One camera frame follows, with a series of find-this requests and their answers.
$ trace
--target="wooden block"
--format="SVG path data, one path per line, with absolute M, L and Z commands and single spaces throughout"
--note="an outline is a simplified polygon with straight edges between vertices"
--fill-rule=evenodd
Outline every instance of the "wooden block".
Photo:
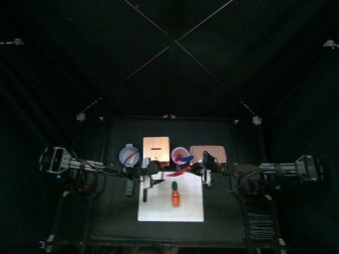
M 194 156 L 190 161 L 192 164 L 203 161 L 203 153 L 207 151 L 219 161 L 219 163 L 227 162 L 227 152 L 223 146 L 190 146 L 189 154 Z
M 169 166 L 169 138 L 144 137 L 142 138 L 142 158 L 158 161 L 162 166 Z

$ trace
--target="dark ceiling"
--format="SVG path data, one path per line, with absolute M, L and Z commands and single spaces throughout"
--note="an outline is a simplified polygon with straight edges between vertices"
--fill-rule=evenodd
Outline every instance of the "dark ceiling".
M 337 38 L 331 0 L 0 5 L 0 40 L 25 43 L 0 47 L 5 82 L 74 114 L 264 116 Z

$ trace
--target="green object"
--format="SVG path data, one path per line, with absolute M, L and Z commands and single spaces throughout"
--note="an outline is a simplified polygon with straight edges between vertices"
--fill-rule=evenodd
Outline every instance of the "green object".
M 177 183 L 172 182 L 172 190 L 176 191 L 177 190 Z

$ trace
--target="white cutting board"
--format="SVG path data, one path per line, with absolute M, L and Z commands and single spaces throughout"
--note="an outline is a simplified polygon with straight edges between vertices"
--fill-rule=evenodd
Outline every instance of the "white cutting board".
M 142 202 L 142 183 L 138 192 L 138 221 L 182 221 L 203 222 L 203 184 L 201 177 L 185 172 L 177 177 L 166 177 L 173 172 L 164 172 L 162 183 L 146 191 L 146 202 Z M 152 176 L 153 180 L 161 179 L 161 173 Z M 172 205 L 172 182 L 177 183 L 180 205 Z

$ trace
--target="red object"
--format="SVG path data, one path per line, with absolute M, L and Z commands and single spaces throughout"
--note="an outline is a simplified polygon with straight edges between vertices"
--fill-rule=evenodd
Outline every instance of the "red object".
M 168 174 L 166 177 L 177 177 L 177 176 L 182 175 L 186 171 L 190 171 L 190 170 L 192 170 L 192 168 L 188 166 L 182 170 L 180 170 L 172 174 Z

